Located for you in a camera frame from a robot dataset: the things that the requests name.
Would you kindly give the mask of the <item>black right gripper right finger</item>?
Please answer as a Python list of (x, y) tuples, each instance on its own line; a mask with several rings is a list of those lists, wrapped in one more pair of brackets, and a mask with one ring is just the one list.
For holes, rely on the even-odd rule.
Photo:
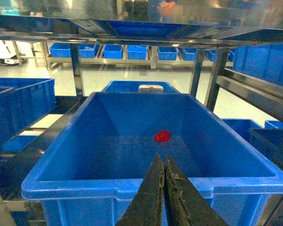
[(169, 155), (165, 163), (164, 199), (169, 226), (228, 225), (210, 207)]

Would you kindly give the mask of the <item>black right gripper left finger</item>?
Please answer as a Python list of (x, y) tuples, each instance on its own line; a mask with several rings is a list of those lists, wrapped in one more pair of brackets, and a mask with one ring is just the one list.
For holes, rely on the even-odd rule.
[(164, 198), (165, 168), (157, 153), (132, 202), (117, 226), (160, 226)]

